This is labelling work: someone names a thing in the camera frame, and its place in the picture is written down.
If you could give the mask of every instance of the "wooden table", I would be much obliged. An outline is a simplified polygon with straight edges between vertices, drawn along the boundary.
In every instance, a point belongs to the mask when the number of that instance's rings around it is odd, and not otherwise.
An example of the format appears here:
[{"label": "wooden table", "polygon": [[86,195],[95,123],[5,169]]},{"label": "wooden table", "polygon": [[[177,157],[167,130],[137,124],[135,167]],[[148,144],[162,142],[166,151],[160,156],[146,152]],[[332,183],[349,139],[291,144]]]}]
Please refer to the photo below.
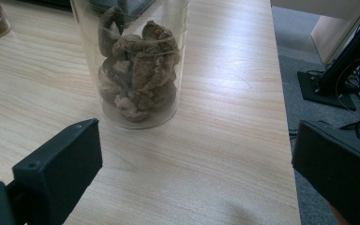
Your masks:
[{"label": "wooden table", "polygon": [[102,116],[71,13],[2,0],[0,180],[98,118],[103,168],[66,224],[299,224],[268,0],[192,0],[180,105],[162,126]]}]

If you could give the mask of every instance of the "carpeted floor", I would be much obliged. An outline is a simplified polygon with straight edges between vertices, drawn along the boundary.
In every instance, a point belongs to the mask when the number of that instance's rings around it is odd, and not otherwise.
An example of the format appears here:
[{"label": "carpeted floor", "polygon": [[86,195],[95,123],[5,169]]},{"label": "carpeted floor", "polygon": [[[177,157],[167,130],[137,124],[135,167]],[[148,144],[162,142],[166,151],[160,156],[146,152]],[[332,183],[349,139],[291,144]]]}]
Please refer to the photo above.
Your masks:
[{"label": "carpeted floor", "polygon": [[[297,129],[300,120],[323,120],[337,128],[360,120],[360,100],[357,97],[352,98],[357,107],[356,112],[303,100],[297,79],[297,71],[324,71],[324,65],[296,60],[283,55],[279,56],[279,65],[289,129]],[[294,142],[295,140],[291,140],[292,149]],[[338,224],[325,199],[298,172],[295,172],[295,181],[302,224]]]}]

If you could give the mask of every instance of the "black monitor stand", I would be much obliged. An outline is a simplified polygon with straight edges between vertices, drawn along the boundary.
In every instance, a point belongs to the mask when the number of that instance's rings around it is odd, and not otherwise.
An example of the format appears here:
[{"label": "black monitor stand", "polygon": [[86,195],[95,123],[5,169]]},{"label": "black monitor stand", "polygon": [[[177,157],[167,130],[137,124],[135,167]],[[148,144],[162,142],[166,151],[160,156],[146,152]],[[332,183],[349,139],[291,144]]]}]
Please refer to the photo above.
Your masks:
[{"label": "black monitor stand", "polygon": [[322,75],[298,72],[303,99],[355,111],[347,95],[346,81],[360,66],[360,30],[346,46],[335,63]]}]

